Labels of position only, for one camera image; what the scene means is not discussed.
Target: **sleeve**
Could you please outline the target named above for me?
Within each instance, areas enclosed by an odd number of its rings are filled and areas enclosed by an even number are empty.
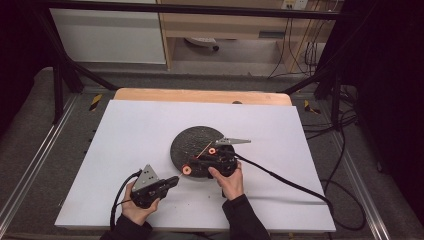
[[[115,229],[105,232],[100,240],[145,240],[151,232],[152,226],[148,222],[140,226],[121,215]]]
[[[246,195],[241,195],[222,205],[225,216],[230,223],[232,240],[266,240],[271,239],[264,225],[253,211]]]

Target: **white table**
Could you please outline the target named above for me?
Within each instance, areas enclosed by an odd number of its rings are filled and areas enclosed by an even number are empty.
[[[179,174],[170,159],[170,146],[177,134],[193,126],[251,139],[250,144],[234,145],[236,152],[323,194],[295,107],[112,100],[55,225],[107,228],[116,193],[133,172],[150,164],[160,178]],[[322,200],[247,163],[243,174],[245,193],[269,232],[335,231]],[[148,221],[163,231],[226,230],[224,201],[215,180],[182,177]]]

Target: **round black disc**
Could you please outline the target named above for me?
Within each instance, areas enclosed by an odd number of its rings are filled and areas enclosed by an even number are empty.
[[[215,147],[215,141],[223,138],[224,135],[218,130],[210,127],[191,127],[175,137],[171,145],[171,160],[174,166],[182,172],[190,158],[199,155],[206,146]],[[190,176],[205,178],[208,176],[207,169],[192,168]]]

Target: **person's right hand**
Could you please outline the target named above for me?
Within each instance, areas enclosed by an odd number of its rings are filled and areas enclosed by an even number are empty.
[[[237,169],[229,177],[222,176],[221,173],[213,167],[209,167],[208,170],[209,173],[216,179],[228,200],[231,201],[244,194],[241,162],[237,162]]]
[[[143,225],[147,217],[156,212],[158,209],[160,199],[157,198],[148,209],[139,208],[131,200],[131,189],[134,186],[135,181],[127,184],[125,191],[125,197],[122,200],[122,215],[130,219],[133,223]]]

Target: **metal rail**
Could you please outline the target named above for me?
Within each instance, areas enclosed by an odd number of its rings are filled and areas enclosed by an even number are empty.
[[[67,122],[71,112],[74,108],[74,105],[79,98],[78,94],[72,95],[66,105],[65,111],[62,118],[59,122],[53,125],[26,169],[25,173],[22,175],[19,183],[16,185],[6,204],[0,212],[0,239],[6,233],[7,228],[12,222],[13,217],[18,211],[21,203],[23,202],[26,194],[28,193],[34,179],[37,177],[38,172],[43,166],[44,161],[46,160],[50,150],[52,149],[56,139],[58,138],[60,132],[62,131],[65,123]]]
[[[324,100],[318,101],[318,103],[323,116],[327,121],[330,121],[330,110],[328,108],[328,104]],[[341,134],[339,132],[333,131],[333,139],[336,143],[337,149],[341,152],[343,145]],[[374,235],[374,238],[376,240],[389,240],[390,235],[386,229],[386,225],[384,225],[384,222],[378,213],[377,207],[375,206],[374,201],[368,192],[368,189],[362,180],[362,177],[359,174],[359,171],[356,168],[347,147],[345,148],[345,153],[343,156],[343,166],[350,179],[355,194],[358,197],[358,200],[364,207],[365,213],[367,215],[368,225]]]

